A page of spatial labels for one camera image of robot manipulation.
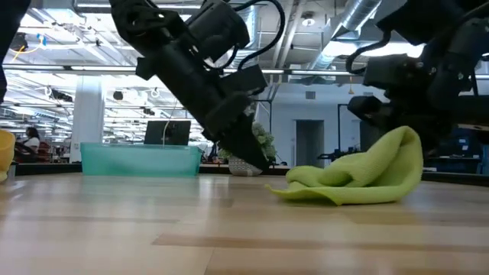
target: yellow object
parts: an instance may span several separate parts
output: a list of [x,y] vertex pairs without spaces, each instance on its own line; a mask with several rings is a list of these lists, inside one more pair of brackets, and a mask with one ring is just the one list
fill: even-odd
[[289,188],[274,190],[284,199],[324,199],[336,205],[394,202],[421,181],[423,151],[418,134],[407,126],[385,134],[365,153],[337,159],[325,169],[296,167],[287,173]]
[[40,36],[39,37],[39,45],[37,45],[37,47],[35,49],[33,49],[33,50],[28,50],[28,51],[25,51],[25,52],[22,51],[25,48],[25,46],[22,46],[19,51],[9,49],[9,50],[13,51],[14,53],[16,53],[15,56],[14,56],[14,59],[12,59],[12,62],[17,59],[17,57],[18,57],[19,54],[33,53],[36,50],[39,50],[42,47],[42,45],[43,45],[44,39],[45,39],[44,36]]
[[14,159],[15,136],[0,130],[0,182],[7,179],[8,169]]

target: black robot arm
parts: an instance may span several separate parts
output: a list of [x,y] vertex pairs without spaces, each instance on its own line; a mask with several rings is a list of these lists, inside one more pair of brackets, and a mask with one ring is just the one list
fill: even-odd
[[[384,39],[359,49],[347,69],[364,85],[384,89],[390,100],[354,97],[348,109],[385,131],[408,125],[418,132],[425,152],[450,134],[453,125],[489,125],[489,96],[478,96],[474,68],[489,51],[489,4],[485,1],[408,0],[379,21]],[[413,45],[426,44],[418,58],[406,54],[371,57],[365,68],[352,61],[367,50],[385,46],[397,31]],[[475,95],[460,95],[474,87]]]
[[[278,2],[268,1],[278,5],[284,18]],[[221,70],[205,62],[216,61],[231,48],[234,56],[250,42],[236,10],[221,0],[208,0],[184,22],[175,11],[159,9],[149,0],[111,0],[110,4],[119,34],[144,56],[138,59],[136,74],[160,78],[204,127],[207,139],[267,169],[268,161],[251,132],[249,109],[250,95],[267,86],[260,67],[242,69],[241,62],[236,73],[221,77]]]

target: doorway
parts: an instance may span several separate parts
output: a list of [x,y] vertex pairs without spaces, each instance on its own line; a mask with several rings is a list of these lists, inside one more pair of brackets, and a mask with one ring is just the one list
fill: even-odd
[[309,165],[324,168],[324,121],[296,121],[296,166]]

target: computer monitor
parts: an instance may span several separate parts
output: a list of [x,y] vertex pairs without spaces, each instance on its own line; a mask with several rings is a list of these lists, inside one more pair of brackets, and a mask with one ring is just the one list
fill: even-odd
[[147,123],[144,144],[163,144],[163,131],[168,124],[165,134],[165,145],[188,145],[190,136],[190,121],[149,121]]

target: wooden table surface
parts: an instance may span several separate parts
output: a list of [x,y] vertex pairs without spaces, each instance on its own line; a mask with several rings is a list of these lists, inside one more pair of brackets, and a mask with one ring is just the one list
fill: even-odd
[[0,192],[0,274],[489,274],[489,189],[285,203],[283,177],[18,177]]

